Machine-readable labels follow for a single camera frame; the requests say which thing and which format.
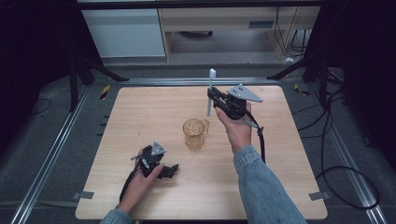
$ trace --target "metal frame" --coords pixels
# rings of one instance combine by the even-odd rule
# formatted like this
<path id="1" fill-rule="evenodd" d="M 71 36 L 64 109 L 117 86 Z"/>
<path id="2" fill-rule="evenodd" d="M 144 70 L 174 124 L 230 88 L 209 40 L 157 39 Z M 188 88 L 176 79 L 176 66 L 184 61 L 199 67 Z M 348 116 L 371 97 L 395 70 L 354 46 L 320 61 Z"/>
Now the metal frame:
<path id="1" fill-rule="evenodd" d="M 133 86 L 208 86 L 209 77 L 183 77 L 183 78 L 130 78 L 129 81 L 118 82 L 120 85 Z M 276 80 L 266 77 L 217 77 L 212 79 L 213 85 L 274 85 Z"/>
<path id="2" fill-rule="evenodd" d="M 55 7 L 72 7 L 80 10 L 148 9 L 148 8 L 195 8 L 195 7 L 321 7 L 345 0 L 199 0 L 199 1 L 146 1 L 57 3 Z"/>
<path id="3" fill-rule="evenodd" d="M 81 94 L 79 96 L 79 103 L 77 104 L 76 109 L 73 112 L 70 112 L 67 116 L 66 121 L 64 122 L 64 126 L 60 130 L 55 142 L 53 143 L 47 158 L 44 160 L 43 165 L 38 171 L 37 176 L 35 177 L 35 181 L 32 186 L 29 188 L 28 192 L 24 196 L 21 204 L 18 206 L 15 211 L 14 217 L 11 220 L 11 223 L 25 223 L 30 213 L 32 212 L 33 207 L 35 206 L 35 202 L 38 199 L 38 196 L 41 193 L 41 190 L 44 188 L 48 177 L 50 176 L 50 172 L 58 159 L 59 154 L 64 147 L 64 142 L 66 141 L 68 135 L 70 134 L 71 129 L 78 117 L 79 111 L 84 105 L 86 95 L 90 89 L 90 86 L 84 86 Z"/>
<path id="4" fill-rule="evenodd" d="M 308 85 L 308 89 L 310 92 L 313 92 L 314 94 L 313 97 L 319 105 L 318 109 L 320 113 L 323 113 L 323 107 L 320 104 L 320 100 L 318 99 L 317 95 L 317 90 L 312 88 L 311 85 Z M 359 170 L 358 164 L 353 160 L 352 156 L 349 153 L 349 150 L 347 149 L 346 144 L 344 143 L 344 140 L 342 139 L 340 133 L 338 132 L 337 128 L 335 125 L 333 125 L 330 128 L 330 138 L 332 139 L 332 143 L 335 146 L 335 150 L 337 151 L 341 162 L 350 168 Z M 371 204 L 375 203 L 375 196 L 372 193 L 370 189 L 370 185 L 367 183 L 367 181 L 361 176 L 357 175 L 352 172 L 347 172 L 347 175 L 349 177 L 349 180 L 351 181 L 353 187 L 355 188 L 359 198 L 361 199 L 361 202 L 364 206 L 370 206 Z M 380 206 L 378 205 L 376 208 L 370 209 L 366 211 L 367 216 L 370 218 L 372 223 L 388 223 L 387 219 L 385 218 L 385 215 L 382 213 L 382 210 Z"/>

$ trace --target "denim sleeve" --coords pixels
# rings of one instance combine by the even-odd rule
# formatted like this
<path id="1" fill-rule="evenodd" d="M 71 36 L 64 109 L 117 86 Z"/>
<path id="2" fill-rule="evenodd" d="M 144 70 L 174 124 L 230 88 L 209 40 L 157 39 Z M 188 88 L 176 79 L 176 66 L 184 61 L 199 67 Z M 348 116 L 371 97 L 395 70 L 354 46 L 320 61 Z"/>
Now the denim sleeve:
<path id="1" fill-rule="evenodd" d="M 100 222 L 101 224 L 132 224 L 131 217 L 120 209 L 110 210 Z"/>
<path id="2" fill-rule="evenodd" d="M 233 156 L 233 164 L 248 223 L 306 223 L 253 146 L 239 149 Z"/>

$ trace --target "black cable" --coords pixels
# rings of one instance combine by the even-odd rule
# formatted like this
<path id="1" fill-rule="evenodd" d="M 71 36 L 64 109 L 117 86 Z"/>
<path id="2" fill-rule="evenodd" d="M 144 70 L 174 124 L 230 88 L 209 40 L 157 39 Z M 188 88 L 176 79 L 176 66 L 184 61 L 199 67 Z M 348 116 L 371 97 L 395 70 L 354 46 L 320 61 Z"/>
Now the black cable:
<path id="1" fill-rule="evenodd" d="M 330 131 L 331 128 L 332 128 L 332 122 L 330 123 L 329 128 L 326 130 L 325 134 L 327 134 Z M 301 137 L 301 139 L 318 138 L 318 137 L 321 137 L 322 135 L 323 134 L 315 135 L 315 136 L 305 136 L 305 137 Z"/>
<path id="2" fill-rule="evenodd" d="M 324 124 L 324 126 L 323 126 L 323 131 L 322 131 L 322 136 L 321 136 L 321 143 L 320 143 L 320 167 L 321 167 L 321 173 L 317 175 L 316 179 L 319 179 L 321 176 L 323 176 L 323 180 L 324 180 L 324 182 L 326 183 L 326 186 L 327 186 L 327 187 L 329 188 L 329 190 L 332 192 L 332 194 L 334 194 L 338 199 L 340 199 L 342 202 L 344 202 L 344 203 L 350 205 L 351 207 L 356 208 L 356 209 L 360 209 L 360 210 L 372 209 L 372 208 L 375 208 L 375 207 L 379 204 L 379 201 L 380 201 L 380 194 L 379 194 L 378 188 L 375 187 L 375 184 L 373 183 L 373 181 L 370 180 L 369 177 L 367 177 L 367 176 L 366 176 L 365 174 L 363 174 L 362 172 L 360 172 L 360 171 L 358 171 L 358 170 L 356 170 L 356 169 L 353 169 L 353 168 L 351 168 L 351 167 L 347 167 L 347 166 L 333 166 L 333 167 L 324 169 L 324 136 L 325 136 L 327 124 L 328 124 L 328 122 L 329 122 L 329 120 L 330 120 L 330 116 L 331 116 L 332 98 L 333 98 L 336 94 L 338 94 L 339 92 L 340 92 L 340 91 L 336 91 L 335 93 L 333 93 L 333 94 L 330 96 L 330 99 L 329 99 L 329 101 L 328 101 L 328 102 L 329 102 L 329 103 L 328 103 L 328 106 L 327 106 L 327 108 L 328 108 L 328 109 L 327 109 L 327 110 L 328 110 L 328 116 L 327 116 L 326 121 L 325 121 L 325 124 Z M 363 176 L 364 179 L 371 185 L 372 189 L 375 191 L 375 202 L 374 202 L 372 205 L 369 205 L 369 206 L 359 206 L 359 205 L 356 205 L 356 204 L 354 204 L 354 203 L 351 203 L 350 201 L 348 201 L 348 200 L 346 200 L 345 198 L 343 198 L 341 195 L 339 195 L 339 194 L 330 186 L 330 184 L 329 184 L 329 182 L 328 182 L 328 180 L 327 180 L 326 174 L 327 174 L 328 172 L 332 171 L 332 170 L 349 170 L 349 171 L 355 172 L 355 173 L 357 173 L 357 174 Z"/>
<path id="3" fill-rule="evenodd" d="M 264 143 L 264 136 L 262 134 L 262 131 L 264 130 L 263 127 L 260 127 L 259 123 L 253 118 L 253 115 L 251 115 L 251 113 L 246 110 L 245 111 L 247 116 L 251 119 L 251 121 L 256 124 L 256 128 L 257 128 L 257 135 L 260 138 L 260 148 L 262 151 L 262 161 L 265 163 L 265 143 Z"/>
<path id="4" fill-rule="evenodd" d="M 139 161 L 140 161 L 140 159 L 138 159 L 138 161 L 136 161 L 136 164 L 134 165 L 134 169 L 133 169 L 132 172 L 128 175 L 128 178 L 126 179 L 126 181 L 125 181 L 125 183 L 124 183 L 124 186 L 122 187 L 122 191 L 121 191 L 121 194 L 120 194 L 120 201 L 122 200 L 122 198 L 123 198 L 123 196 L 124 196 L 126 190 L 128 189 L 129 183 L 131 183 L 132 179 L 134 178 L 134 174 L 136 174 L 136 172 L 137 172 L 138 170 L 140 170 Z"/>
<path id="5" fill-rule="evenodd" d="M 275 21 L 275 26 L 274 26 L 274 36 L 275 36 L 275 39 L 276 39 L 277 44 L 278 44 L 278 45 L 280 46 L 280 48 L 282 49 L 282 52 L 283 52 L 286 56 L 291 57 L 291 58 L 301 56 L 301 54 L 291 54 L 291 53 L 288 53 L 287 47 L 286 47 L 286 45 L 285 45 L 285 41 L 284 41 L 284 39 L 283 39 L 282 32 L 280 31 L 280 26 L 279 26 L 278 20 L 279 20 L 279 7 L 276 7 L 276 21 Z M 279 35 L 280 35 L 280 38 L 281 38 L 282 42 L 280 42 L 280 40 L 279 40 L 279 39 L 277 38 L 277 36 L 276 36 L 276 27 L 277 27 L 277 29 L 278 29 L 278 31 L 279 31 Z"/>
<path id="6" fill-rule="evenodd" d="M 317 107 L 317 106 L 318 106 L 318 105 L 311 105 L 311 106 L 309 106 L 309 107 L 306 107 L 306 108 L 304 108 L 304 109 L 301 109 L 301 110 L 294 111 L 294 112 L 292 112 L 291 114 L 292 114 L 292 115 L 294 115 L 294 114 L 297 114 L 297 113 L 303 112 L 303 111 L 305 111 L 305 110 L 307 110 L 307 109 L 310 109 L 310 108 L 313 108 L 313 107 Z"/>
<path id="7" fill-rule="evenodd" d="M 334 100 L 333 100 L 333 99 L 329 99 L 329 102 L 332 103 L 332 102 L 334 102 L 334 101 L 336 101 L 336 100 L 339 100 L 339 99 L 342 99 L 342 98 L 344 98 L 344 96 L 335 98 Z M 313 107 L 313 106 L 311 105 L 311 106 L 309 106 L 308 108 L 302 109 L 302 110 L 300 110 L 300 111 L 296 111 L 296 112 L 294 112 L 294 113 L 298 113 L 298 112 L 304 111 L 304 110 L 309 109 L 309 108 L 312 108 L 312 107 Z M 320 115 L 319 118 L 317 118 L 317 119 L 316 119 L 314 122 L 312 122 L 311 124 L 308 124 L 308 125 L 306 125 L 305 127 L 298 129 L 298 131 L 302 131 L 302 130 L 305 130 L 305 129 L 307 129 L 307 128 L 310 128 L 310 127 L 314 126 L 314 125 L 315 125 L 316 123 L 318 123 L 318 122 L 320 121 L 320 119 L 326 114 L 326 111 L 327 111 L 327 110 L 324 110 L 324 111 L 322 112 L 322 114 Z"/>
<path id="8" fill-rule="evenodd" d="M 304 30 L 304 39 L 303 39 L 303 45 L 302 46 L 300 46 L 300 47 L 296 47 L 296 46 L 294 46 L 294 40 L 295 40 L 295 38 L 296 38 L 296 36 L 297 36 L 297 33 L 298 33 L 298 30 L 296 30 L 296 31 L 294 31 L 294 35 L 293 35 L 293 38 L 291 39 L 291 48 L 294 50 L 294 51 L 297 51 L 297 52 L 305 52 L 305 49 L 306 49 L 306 46 L 305 46 L 305 33 L 306 33 L 306 30 Z"/>
<path id="9" fill-rule="evenodd" d="M 325 114 L 326 114 L 326 110 L 324 110 L 323 113 L 321 113 L 320 117 L 318 117 L 314 122 L 312 122 L 312 123 L 306 125 L 306 126 L 303 127 L 303 128 L 298 129 L 297 131 L 302 131 L 302 130 L 305 130 L 305 129 L 307 129 L 307 128 L 310 128 L 310 127 L 314 126 L 316 123 L 318 123 L 318 122 L 321 120 L 321 118 L 322 118 Z"/>
<path id="10" fill-rule="evenodd" d="M 35 112 L 35 113 L 31 113 L 31 114 L 29 114 L 29 115 L 37 115 L 37 114 L 41 114 L 41 113 L 43 113 L 44 111 L 46 111 L 46 110 L 48 110 L 49 108 L 50 108 L 50 100 L 49 99 L 46 99 L 46 98 L 40 98 L 40 99 L 38 99 L 37 101 L 47 101 L 49 104 L 47 105 L 47 107 L 46 108 L 44 108 L 43 110 L 41 110 L 41 111 L 38 111 L 38 112 Z"/>

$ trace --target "human hand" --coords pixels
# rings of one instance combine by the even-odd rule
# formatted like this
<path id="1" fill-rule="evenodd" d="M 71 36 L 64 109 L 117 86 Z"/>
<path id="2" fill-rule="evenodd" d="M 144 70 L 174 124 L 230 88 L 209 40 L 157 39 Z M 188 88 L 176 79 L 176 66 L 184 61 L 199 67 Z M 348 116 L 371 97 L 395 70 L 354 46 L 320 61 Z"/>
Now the human hand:
<path id="1" fill-rule="evenodd" d="M 151 174 L 148 177 L 143 175 L 143 171 L 139 169 L 134 174 L 131 182 L 128 185 L 128 189 L 125 191 L 125 194 L 122 197 L 120 203 L 116 206 L 117 209 L 123 210 L 124 212 L 131 215 L 132 210 L 137 205 L 137 203 L 143 198 L 146 192 L 149 190 L 149 187 L 160 174 L 163 169 L 163 165 L 158 165 L 152 170 Z"/>
<path id="2" fill-rule="evenodd" d="M 226 133 L 228 135 L 228 140 L 231 143 L 231 149 L 233 154 L 235 154 L 239 148 L 251 145 L 251 127 L 245 123 L 244 120 L 233 120 L 228 118 L 228 116 L 220 108 L 216 107 L 216 114 L 219 120 L 223 123 Z M 247 102 L 247 111 L 251 112 L 251 104 Z"/>

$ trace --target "glass cup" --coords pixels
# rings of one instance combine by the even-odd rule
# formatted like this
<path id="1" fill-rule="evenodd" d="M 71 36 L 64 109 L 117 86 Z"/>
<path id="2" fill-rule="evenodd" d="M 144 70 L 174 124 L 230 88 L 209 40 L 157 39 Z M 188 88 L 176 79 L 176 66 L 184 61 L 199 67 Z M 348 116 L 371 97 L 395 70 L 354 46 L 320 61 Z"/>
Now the glass cup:
<path id="1" fill-rule="evenodd" d="M 209 121 L 207 119 L 189 119 L 183 125 L 186 146 L 189 149 L 201 148 L 205 141 L 205 136 L 209 132 Z"/>

